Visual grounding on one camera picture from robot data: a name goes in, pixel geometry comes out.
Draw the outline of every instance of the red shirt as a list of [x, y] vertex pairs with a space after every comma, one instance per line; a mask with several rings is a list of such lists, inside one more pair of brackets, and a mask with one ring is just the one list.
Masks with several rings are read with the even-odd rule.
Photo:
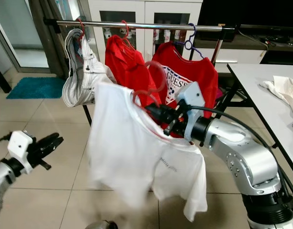
[[[107, 40], [105, 64], [112, 70], [117, 83], [122, 86], [134, 91], [156, 89], [148, 68], [144, 66], [142, 54], [128, 47], [117, 35]], [[160, 102], [158, 93], [152, 95]], [[146, 95], [138, 96], [143, 107], [153, 103]]]
[[[218, 73], [208, 58], [201, 61], [187, 61], [179, 54], [172, 42], [161, 44], [153, 56], [153, 61], [159, 62], [165, 72], [167, 85], [159, 92], [160, 101], [175, 108], [175, 93], [184, 85], [197, 81], [205, 100], [205, 107], [213, 108], [218, 91]], [[159, 71], [149, 68], [157, 87], [162, 82]], [[211, 117], [211, 112], [205, 111], [205, 117]]]

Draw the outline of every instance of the clothing rack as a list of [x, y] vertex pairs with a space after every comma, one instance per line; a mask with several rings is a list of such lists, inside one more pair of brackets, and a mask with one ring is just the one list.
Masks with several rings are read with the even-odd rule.
[[[67, 58], [63, 37], [61, 34], [60, 26], [81, 26], [79, 21], [58, 21], [56, 19], [43, 19], [45, 25], [53, 26], [55, 33], [58, 36], [58, 39], [63, 47], [63, 51], [65, 54], [65, 59]], [[109, 21], [82, 21], [84, 26], [90, 27], [111, 27], [111, 28], [128, 28], [130, 29], [162, 29], [162, 30], [186, 30], [186, 31], [193, 31], [193, 26], [190, 25], [176, 25], [176, 24], [144, 24], [144, 23], [122, 23], [122, 22], [109, 22]], [[216, 47], [214, 49], [214, 53], [211, 58], [211, 63], [215, 66], [215, 61], [219, 54], [221, 45], [225, 38], [226, 33], [234, 32], [235, 28], [230, 26], [205, 26], [205, 25], [197, 25], [197, 31], [209, 31], [209, 32], [220, 32], [219, 39], [217, 41]], [[191, 50], [190, 59], [192, 59], [193, 50]], [[90, 113], [88, 111], [88, 107], [83, 105], [83, 109], [88, 120], [89, 125], [91, 125], [92, 119]]]

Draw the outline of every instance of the purple hanger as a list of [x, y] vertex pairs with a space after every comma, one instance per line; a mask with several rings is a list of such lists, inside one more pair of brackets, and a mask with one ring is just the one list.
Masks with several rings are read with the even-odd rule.
[[192, 25], [194, 27], [194, 33], [192, 35], [190, 35], [189, 36], [189, 39], [186, 40], [185, 42], [174, 42], [174, 44], [182, 44], [185, 47], [185, 49], [187, 49], [187, 50], [192, 50], [193, 49], [193, 50], [195, 50], [195, 51], [197, 51], [199, 53], [199, 55], [201, 56], [201, 58], [204, 59], [202, 53], [199, 50], [197, 50], [197, 48], [193, 47], [193, 43], [191, 41], [191, 38], [193, 37], [193, 39], [194, 39], [195, 34], [196, 34], [195, 25], [193, 23], [189, 23], [189, 25]]

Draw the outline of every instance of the white cabinet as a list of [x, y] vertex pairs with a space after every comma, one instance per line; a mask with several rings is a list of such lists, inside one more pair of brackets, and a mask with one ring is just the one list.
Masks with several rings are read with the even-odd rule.
[[[93, 21], [114, 21], [144, 23], [145, 3], [144, 1], [123, 1], [123, 0], [88, 0], [91, 18]], [[145, 31], [136, 29], [136, 34], [128, 40], [135, 49], [144, 55]], [[107, 39], [111, 35], [124, 37], [123, 31], [119, 28], [94, 27], [94, 37], [98, 47], [100, 61], [105, 63], [105, 48]]]
[[[135, 23], [165, 23], [165, 24], [197, 24], [201, 2], [200, 0], [171, 1], [143, 1], [143, 0], [88, 0], [91, 18], [93, 21], [115, 21]], [[145, 61], [152, 59], [153, 48], [164, 42], [164, 31], [159, 32], [159, 39], [153, 42], [154, 30], [136, 29], [136, 34], [129, 38], [130, 43], [142, 53]], [[170, 31], [170, 40], [184, 42], [193, 31], [178, 31], [179, 38], [175, 39], [175, 32]], [[124, 37], [120, 29], [94, 27], [95, 41], [101, 62], [105, 62], [105, 47], [110, 34]], [[189, 59], [190, 51], [177, 46], [178, 51], [185, 59]]]
[[[204, 57], [212, 58], [214, 49], [198, 49]], [[260, 63], [265, 50], [220, 49], [216, 59], [215, 69], [219, 73], [230, 73], [228, 63]], [[197, 52], [193, 53], [193, 61], [201, 60]]]
[[[202, 3], [192, 2], [146, 2], [146, 20], [145, 23], [158, 24], [197, 24], [199, 20], [199, 12]], [[158, 33], [158, 40], [153, 40], [154, 33]], [[150, 61], [153, 57], [155, 49], [161, 43], [165, 42], [165, 32], [163, 30], [146, 30], [145, 31], [145, 61]], [[189, 39], [193, 31], [168, 31], [170, 41], [184, 42]], [[190, 51], [177, 47], [180, 54], [189, 59]]]

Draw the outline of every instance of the blue rug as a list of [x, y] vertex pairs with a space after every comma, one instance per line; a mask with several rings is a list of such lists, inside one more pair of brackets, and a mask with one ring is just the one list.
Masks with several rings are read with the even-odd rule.
[[65, 80], [56, 77], [26, 77], [21, 79], [7, 99], [58, 99]]

